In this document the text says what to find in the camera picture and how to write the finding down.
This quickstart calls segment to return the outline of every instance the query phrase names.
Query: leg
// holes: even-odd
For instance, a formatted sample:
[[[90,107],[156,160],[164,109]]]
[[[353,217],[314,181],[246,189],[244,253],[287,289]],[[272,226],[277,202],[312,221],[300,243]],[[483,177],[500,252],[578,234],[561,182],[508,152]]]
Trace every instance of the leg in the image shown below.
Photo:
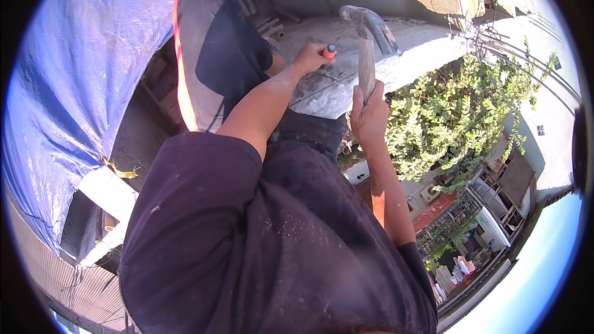
[[[183,119],[189,130],[215,132],[268,79],[270,46],[236,0],[175,0],[174,36]]]
[[[326,156],[331,161],[336,161],[338,147],[349,128],[346,125],[345,115],[332,120],[298,114],[287,109],[278,123],[278,130],[281,139],[306,139],[322,144],[327,151]]]

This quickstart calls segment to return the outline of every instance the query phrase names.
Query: hand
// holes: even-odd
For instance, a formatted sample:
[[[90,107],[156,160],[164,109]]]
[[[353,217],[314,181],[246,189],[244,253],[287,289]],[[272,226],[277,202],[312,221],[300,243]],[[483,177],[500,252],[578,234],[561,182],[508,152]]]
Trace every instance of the hand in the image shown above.
[[[323,64],[336,62],[333,58],[326,58],[321,55],[326,47],[327,44],[305,44],[293,60],[293,64],[299,67],[301,74],[305,75],[308,72],[316,71]]]
[[[382,99],[384,83],[375,81],[375,89],[367,105],[363,106],[363,90],[356,85],[353,89],[353,111],[351,111],[351,130],[363,150],[385,145],[385,128],[388,123],[390,107]]]

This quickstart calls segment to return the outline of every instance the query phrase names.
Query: blue tarp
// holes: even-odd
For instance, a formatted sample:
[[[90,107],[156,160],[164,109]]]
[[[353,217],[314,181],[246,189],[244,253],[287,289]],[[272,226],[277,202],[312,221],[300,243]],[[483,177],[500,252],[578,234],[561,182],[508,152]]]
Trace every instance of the blue tarp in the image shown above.
[[[42,0],[29,23],[6,93],[2,177],[56,254],[73,192],[110,157],[146,65],[172,36],[173,3]]]

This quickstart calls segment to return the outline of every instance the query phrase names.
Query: shirt sleeve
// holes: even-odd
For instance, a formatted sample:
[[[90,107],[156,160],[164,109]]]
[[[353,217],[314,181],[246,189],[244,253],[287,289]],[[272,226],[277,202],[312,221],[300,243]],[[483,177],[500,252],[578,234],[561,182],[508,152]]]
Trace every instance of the shirt sleeve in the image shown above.
[[[425,264],[423,258],[420,256],[419,249],[416,246],[416,242],[408,242],[404,245],[396,247],[402,259],[404,259],[412,275],[419,284],[423,293],[427,296],[431,310],[434,313],[435,325],[437,325],[437,304],[435,303],[435,297],[433,296],[433,289],[427,276],[427,270],[425,270]]]
[[[165,142],[123,245],[119,278],[132,317],[157,324],[164,307],[180,319],[190,307],[190,317],[210,316],[261,168],[256,149],[241,139],[185,133]]]

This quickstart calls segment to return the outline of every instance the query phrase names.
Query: forearm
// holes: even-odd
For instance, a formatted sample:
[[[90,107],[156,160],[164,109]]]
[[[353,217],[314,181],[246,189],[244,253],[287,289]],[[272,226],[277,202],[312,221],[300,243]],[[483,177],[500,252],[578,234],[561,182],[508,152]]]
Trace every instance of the forearm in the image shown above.
[[[373,212],[394,245],[415,241],[406,195],[384,142],[366,147]]]
[[[254,146],[264,160],[266,142],[283,117],[302,76],[302,69],[291,64],[256,86],[235,105],[216,134],[243,139]]]

